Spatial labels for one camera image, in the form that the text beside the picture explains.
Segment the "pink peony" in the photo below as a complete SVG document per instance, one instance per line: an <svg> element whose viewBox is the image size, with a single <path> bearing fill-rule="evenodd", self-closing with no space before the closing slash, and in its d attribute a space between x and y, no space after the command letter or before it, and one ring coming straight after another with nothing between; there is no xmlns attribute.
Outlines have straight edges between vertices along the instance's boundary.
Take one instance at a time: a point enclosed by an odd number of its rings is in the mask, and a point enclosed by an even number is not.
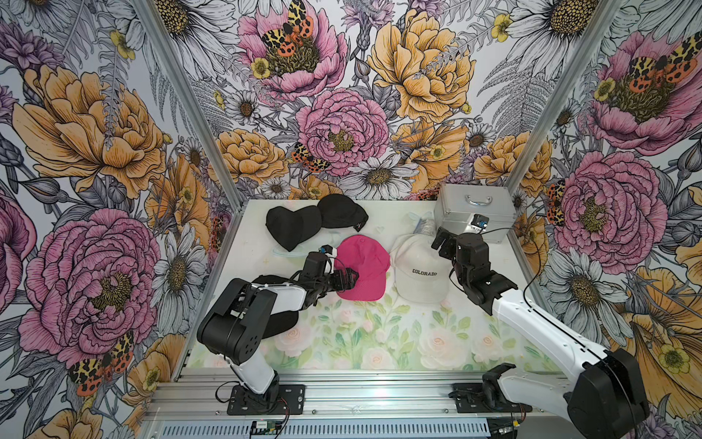
<svg viewBox="0 0 702 439"><path fill-rule="evenodd" d="M653 33L644 38L635 32L609 58L610 66L598 72L600 85L588 115L588 126L597 139L624 150L656 155L687 137L702 122L702 67L677 84L652 84L643 93L629 89L634 79L628 73L631 60L658 60L681 44L681 40L673 44L666 40L654 41Z"/></svg>
<svg viewBox="0 0 702 439"><path fill-rule="evenodd" d="M314 157L331 164L327 171L333 176L345 176L349 166L380 157L388 145L385 112L376 101L363 99L355 91L325 91L296 119L300 142Z"/></svg>
<svg viewBox="0 0 702 439"><path fill-rule="evenodd" d="M324 9L319 14L306 1L307 16L312 18L314 29L310 43L305 41L296 47L292 56L283 58L268 49L261 37L270 30L282 29L288 22L288 8L283 13L274 11L264 17L256 11L256 17L241 17L239 20L239 47L246 52L241 54L241 61L251 66L254 76L261 79L271 91L273 98L295 100L300 96L314 96L326 87L335 87L341 83L346 68L348 44L343 33L339 35L334 26L329 26L329 19Z"/></svg>
<svg viewBox="0 0 702 439"><path fill-rule="evenodd" d="M22 261L37 243L37 231L17 202L0 190L0 313L22 282Z"/></svg>
<svg viewBox="0 0 702 439"><path fill-rule="evenodd" d="M27 265L20 346L58 354L67 367L101 358L127 332L140 343L156 320L151 281L161 257L151 231L116 209L49 233Z"/></svg>
<svg viewBox="0 0 702 439"><path fill-rule="evenodd" d="M650 163L632 152L589 152L566 179L565 224L555 228L556 241L597 259L605 273L633 270L665 231L668 211L657 197Z"/></svg>

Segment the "leaf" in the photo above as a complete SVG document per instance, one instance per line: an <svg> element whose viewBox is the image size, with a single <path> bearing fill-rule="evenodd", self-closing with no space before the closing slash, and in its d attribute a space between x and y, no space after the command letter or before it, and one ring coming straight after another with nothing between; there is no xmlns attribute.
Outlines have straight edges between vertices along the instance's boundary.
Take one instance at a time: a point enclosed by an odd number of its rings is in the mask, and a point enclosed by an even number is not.
<svg viewBox="0 0 702 439"><path fill-rule="evenodd" d="M467 329L470 328L470 317L464 317L458 321L458 328L459 329Z"/></svg>
<svg viewBox="0 0 702 439"><path fill-rule="evenodd" d="M29 414L25 419L25 437L29 436L32 434L32 431L37 429L37 425L44 418L46 409L53 399L53 396L58 392L58 388L66 377L66 374L66 368L59 367L54 369L46 378L43 386L34 397L33 403L29 406Z"/></svg>
<svg viewBox="0 0 702 439"><path fill-rule="evenodd" d="M497 329L497 327L491 323L491 324L489 325L489 328L490 328L490 332L492 332L492 334L493 334L495 337L498 337L498 338L499 338L499 336L500 336L500 331Z"/></svg>
<svg viewBox="0 0 702 439"><path fill-rule="evenodd" d="M442 315L439 311L432 311L432 317L434 318L434 320L436 320L436 322L439 325L444 324L444 318L442 317Z"/></svg>
<svg viewBox="0 0 702 439"><path fill-rule="evenodd" d="M312 358L312 354L312 348L307 348L303 350L303 352L298 357L298 366L303 366L307 361L309 361L310 358Z"/></svg>
<svg viewBox="0 0 702 439"><path fill-rule="evenodd" d="M420 335L422 335L422 324L417 320L415 320L414 323L412 323L412 335L414 335L414 338L417 338Z"/></svg>
<svg viewBox="0 0 702 439"><path fill-rule="evenodd" d="M675 184L673 183L673 179L659 168L654 168L654 172L659 181L658 198L668 206L675 196Z"/></svg>
<svg viewBox="0 0 702 439"><path fill-rule="evenodd" d="M400 353L410 353L414 349L414 342L410 341L409 343L405 343L402 345L402 347L399 349Z"/></svg>
<svg viewBox="0 0 702 439"><path fill-rule="evenodd" d="M351 346L358 346L358 343L361 341L361 337L363 334L361 334L361 329L356 328L355 331L353 331L353 335L351 336Z"/></svg>
<svg viewBox="0 0 702 439"><path fill-rule="evenodd" d="M551 164L556 169L556 172L558 172L558 175L560 175L561 177L567 177L568 175L570 175L570 173L568 172L568 167L563 162L563 160L551 157Z"/></svg>
<svg viewBox="0 0 702 439"><path fill-rule="evenodd" d="M702 193L700 188L702 181L681 190L668 206L668 219L694 220L702 216L702 206L695 203L694 199L696 194Z"/></svg>
<svg viewBox="0 0 702 439"><path fill-rule="evenodd" d="M524 347L525 351L528 352L530 355L536 357L536 358L541 358L541 354L538 353L538 351L534 348L530 348L528 346Z"/></svg>
<svg viewBox="0 0 702 439"><path fill-rule="evenodd" d="M407 369L409 367L409 356L407 353L403 353L397 359L397 365L400 369Z"/></svg>
<svg viewBox="0 0 702 439"><path fill-rule="evenodd" d="M80 177L71 177L70 183L73 190L76 190L76 185L82 180ZM82 190L81 192L76 192L78 198L85 201L86 204L90 204L96 209L104 209L107 207L107 188L105 183L101 178L96 178L93 180L91 187Z"/></svg>

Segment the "white daisy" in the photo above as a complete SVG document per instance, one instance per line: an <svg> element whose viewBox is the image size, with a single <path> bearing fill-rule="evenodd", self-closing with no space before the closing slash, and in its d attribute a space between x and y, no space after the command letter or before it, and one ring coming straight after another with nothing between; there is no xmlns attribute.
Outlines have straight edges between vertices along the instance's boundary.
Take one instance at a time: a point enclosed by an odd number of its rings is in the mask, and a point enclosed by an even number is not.
<svg viewBox="0 0 702 439"><path fill-rule="evenodd" d="M595 12L599 0L517 0L510 13L514 22L506 32L517 43L507 56L508 60L521 59L519 70L534 64L534 74L544 71L547 79L557 77L575 51L583 31ZM634 25L636 10L622 8L605 35L612 40L628 35ZM603 41L609 50L613 41Z"/></svg>
<svg viewBox="0 0 702 439"><path fill-rule="evenodd" d="M517 188L515 193L512 194L512 204L515 207L515 211L517 211L517 217L527 211L527 194L521 188Z"/></svg>
<svg viewBox="0 0 702 439"><path fill-rule="evenodd" d="M646 14L639 30L655 29L654 39L668 34L667 42L674 43L682 37L691 37L702 30L702 8L699 0L645 0L639 12Z"/></svg>
<svg viewBox="0 0 702 439"><path fill-rule="evenodd" d="M486 147L497 139L497 133L488 124L471 124L465 135L470 149Z"/></svg>
<svg viewBox="0 0 702 439"><path fill-rule="evenodd" d="M626 339L633 338L633 330L612 308L612 303L623 303L628 295L616 285L600 280L602 266L591 261L586 254L575 249L565 254L553 250L544 268L550 292L548 301L557 317L574 331L595 343L609 346L602 334L600 323L609 336L626 346Z"/></svg>
<svg viewBox="0 0 702 439"><path fill-rule="evenodd" d="M195 242L195 229L185 224L180 242L172 232L166 235L166 258L154 267L154 298L158 304L161 334L187 334L200 299L199 287L206 274L205 248Z"/></svg>
<svg viewBox="0 0 702 439"><path fill-rule="evenodd" d="M267 17L272 9L276 14L283 13L283 0L239 0L239 12L248 15L256 10Z"/></svg>
<svg viewBox="0 0 702 439"><path fill-rule="evenodd" d="M401 164L399 154L393 154L382 162L370 157L366 162L351 166L351 175L339 181L344 195L356 199L400 199L412 191L413 177L419 173L418 164Z"/></svg>
<svg viewBox="0 0 702 439"><path fill-rule="evenodd" d="M556 135L559 133L563 134L568 128L568 125L575 120L575 116L579 112L580 104L578 101L573 98L568 98L566 106L558 113L558 117L556 117L555 122L553 122L553 133Z"/></svg>
<svg viewBox="0 0 702 439"><path fill-rule="evenodd" d="M224 60L232 59L225 46L237 43L235 6L225 0L153 0L175 45L178 60L194 79L224 74ZM144 49L151 72L158 70L156 56L130 0L107 0L117 30L127 46Z"/></svg>
<svg viewBox="0 0 702 439"><path fill-rule="evenodd" d="M288 199L290 196L290 183L280 177L267 179L260 189L268 199Z"/></svg>
<svg viewBox="0 0 702 439"><path fill-rule="evenodd" d="M65 1L3 0L10 12L27 26L57 32L72 23L72 11Z"/></svg>
<svg viewBox="0 0 702 439"><path fill-rule="evenodd" d="M260 110L256 95L252 91L235 91L225 99L225 112L240 124L252 124Z"/></svg>

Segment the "white table surface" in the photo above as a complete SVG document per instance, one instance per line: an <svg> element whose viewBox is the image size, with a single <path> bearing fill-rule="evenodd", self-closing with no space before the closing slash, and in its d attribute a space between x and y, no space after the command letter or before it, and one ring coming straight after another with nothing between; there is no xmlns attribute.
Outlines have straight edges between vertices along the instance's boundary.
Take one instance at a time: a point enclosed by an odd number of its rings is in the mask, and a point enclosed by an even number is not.
<svg viewBox="0 0 702 439"><path fill-rule="evenodd" d="M213 301L233 278L253 280L264 274L288 277L300 270L306 251L311 249L299 251L298 246L293 250L300 253L298 257L275 254L274 250L282 248L266 230L265 216L275 206L297 210L316 203L249 201ZM306 245L325 238L338 245L346 237L362 234L389 251L398 236L414 231L418 216L434 210L434 203L358 201L369 215L360 232L353 228L322 229L324 235L313 237ZM492 268L524 288L527 281L509 242L505 239L489 247ZM377 302L345 301L331 293L318 306L302 311L295 328L261 344L268 362L275 369L481 370L510 361L527 370L556 370L534 345L473 305L453 285L441 304L412 303L398 296L392 273L391 268L385 296ZM187 367L226 365L196 343Z"/></svg>

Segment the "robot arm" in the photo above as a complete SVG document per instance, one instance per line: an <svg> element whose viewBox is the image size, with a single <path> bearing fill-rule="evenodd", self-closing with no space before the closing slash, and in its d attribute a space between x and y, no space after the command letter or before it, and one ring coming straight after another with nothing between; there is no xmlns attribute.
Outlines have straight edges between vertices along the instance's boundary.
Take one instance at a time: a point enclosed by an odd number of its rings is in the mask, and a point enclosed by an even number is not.
<svg viewBox="0 0 702 439"><path fill-rule="evenodd" d="M570 329L491 269L489 248L476 233L440 228L432 244L451 260L466 296L524 335L553 359L566 379L518 371L503 363L483 376L490 407L519 402L571 421L587 438L617 439L649 415L638 364L625 350L610 352Z"/></svg>

